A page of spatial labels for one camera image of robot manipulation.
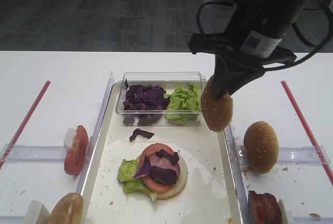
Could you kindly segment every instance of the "lettuce leaf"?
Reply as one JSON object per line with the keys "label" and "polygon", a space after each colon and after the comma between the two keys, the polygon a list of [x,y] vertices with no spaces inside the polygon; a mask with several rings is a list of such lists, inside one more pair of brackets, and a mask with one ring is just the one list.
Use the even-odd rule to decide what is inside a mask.
{"label": "lettuce leaf", "polygon": [[[188,90],[179,87],[170,98],[168,110],[188,110],[192,112],[200,112],[200,98],[198,88],[194,84],[187,84]],[[186,121],[195,121],[197,114],[167,114],[166,120],[176,125],[184,125]]]}
{"label": "lettuce leaf", "polygon": [[145,194],[149,194],[151,200],[155,202],[157,199],[157,193],[148,188],[140,178],[133,179],[133,176],[138,171],[140,158],[141,156],[135,160],[123,160],[118,170],[117,179],[119,182],[123,183],[123,191],[125,194],[141,190]]}

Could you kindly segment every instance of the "tomato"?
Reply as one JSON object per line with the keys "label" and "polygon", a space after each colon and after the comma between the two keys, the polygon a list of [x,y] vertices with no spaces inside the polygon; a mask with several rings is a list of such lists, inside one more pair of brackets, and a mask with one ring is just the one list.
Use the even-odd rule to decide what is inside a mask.
{"label": "tomato", "polygon": [[167,146],[166,144],[162,144],[162,143],[154,143],[149,145],[147,148],[145,148],[145,150],[142,152],[141,154],[141,158],[140,158],[140,163],[139,163],[139,168],[142,167],[144,161],[145,161],[145,156],[150,156],[151,154],[160,151],[160,150],[165,150],[167,151],[167,153],[169,154],[173,154],[173,150]]}
{"label": "tomato", "polygon": [[145,183],[145,185],[148,188],[150,188],[152,191],[155,191],[156,193],[159,193],[159,194],[167,193],[172,187],[172,185],[158,184],[153,179],[151,179],[150,176],[143,177],[142,181]]}
{"label": "tomato", "polygon": [[65,159],[65,172],[68,175],[78,176],[83,167],[84,158],[88,148],[89,138],[87,131],[82,125],[76,128],[71,149]]}

